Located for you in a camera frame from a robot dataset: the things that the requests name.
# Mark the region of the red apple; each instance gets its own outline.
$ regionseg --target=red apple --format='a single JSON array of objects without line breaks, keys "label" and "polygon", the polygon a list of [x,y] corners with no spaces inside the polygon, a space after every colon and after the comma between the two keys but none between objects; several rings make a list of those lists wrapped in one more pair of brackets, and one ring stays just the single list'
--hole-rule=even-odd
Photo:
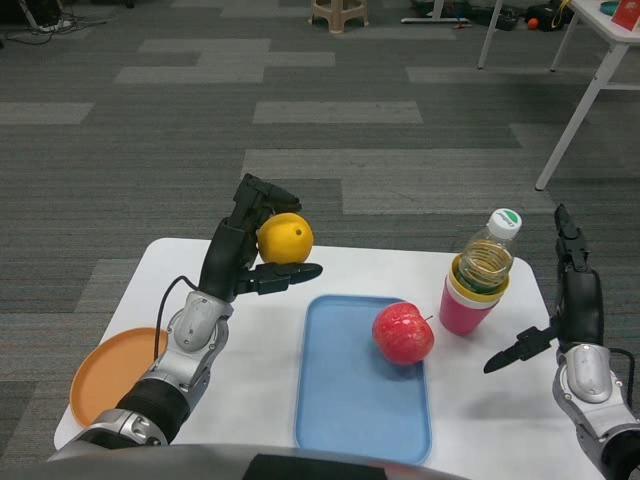
[{"label": "red apple", "polygon": [[412,303],[394,303],[373,322],[373,339],[387,360],[396,365],[413,365],[433,348],[431,327]]}]

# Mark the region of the blue tray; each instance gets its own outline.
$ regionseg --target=blue tray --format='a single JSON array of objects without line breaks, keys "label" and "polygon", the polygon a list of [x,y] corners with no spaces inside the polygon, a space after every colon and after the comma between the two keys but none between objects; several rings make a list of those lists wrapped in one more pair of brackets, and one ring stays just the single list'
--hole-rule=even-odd
[{"label": "blue tray", "polygon": [[371,336],[399,298],[327,295],[309,305],[295,437],[302,448],[422,463],[431,427],[422,363],[396,367]]}]

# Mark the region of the orange plastic plate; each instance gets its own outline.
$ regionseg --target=orange plastic plate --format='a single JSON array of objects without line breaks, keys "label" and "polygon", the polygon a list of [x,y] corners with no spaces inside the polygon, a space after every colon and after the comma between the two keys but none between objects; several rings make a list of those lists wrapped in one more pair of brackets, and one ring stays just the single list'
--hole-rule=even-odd
[{"label": "orange plastic plate", "polygon": [[[82,362],[71,384],[71,413],[86,427],[105,410],[115,408],[153,363],[155,328],[135,328],[99,345]],[[160,332],[159,351],[167,348]]]}]

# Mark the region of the gray carpet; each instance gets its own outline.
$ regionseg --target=gray carpet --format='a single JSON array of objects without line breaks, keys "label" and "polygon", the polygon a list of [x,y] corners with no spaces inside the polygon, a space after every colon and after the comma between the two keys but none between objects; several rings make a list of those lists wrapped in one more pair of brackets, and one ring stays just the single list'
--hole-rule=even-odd
[{"label": "gray carpet", "polygon": [[[640,96],[603,93],[535,192],[606,45],[578,27],[549,74],[561,34],[498,32],[480,72],[483,27],[402,26],[407,3],[371,0],[371,26],[339,37],[307,24],[307,0],[79,3],[118,19],[7,43],[0,467],[51,454],[75,369],[145,247],[210,237],[244,172],[298,194],[322,245],[455,251],[513,207],[548,305],[564,202],[602,274],[608,343],[640,353]],[[630,52],[618,77],[638,72]]]}]

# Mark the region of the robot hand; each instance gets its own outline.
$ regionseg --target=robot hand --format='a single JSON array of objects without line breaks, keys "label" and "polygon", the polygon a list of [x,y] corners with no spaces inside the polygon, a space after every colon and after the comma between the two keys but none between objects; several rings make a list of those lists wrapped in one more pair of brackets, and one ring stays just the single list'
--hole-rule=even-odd
[{"label": "robot hand", "polygon": [[115,409],[100,415],[58,458],[97,447],[171,443],[209,384],[211,365],[227,342],[227,320],[236,296],[284,291],[289,284],[322,273],[320,265],[311,263],[269,263],[250,270],[258,255],[257,230],[271,215],[302,207],[289,192],[248,174],[233,199],[233,212],[220,222],[211,240],[198,288],[168,324],[165,353]]},{"label": "robot hand", "polygon": [[604,309],[600,277],[592,270],[582,230],[560,205],[555,212],[558,240],[556,312],[545,330],[531,327],[499,352],[485,373],[528,360],[558,339],[558,371],[553,396],[576,426],[580,446],[608,480],[627,479],[640,464],[640,424],[622,395],[622,382],[609,367],[603,346]]}]

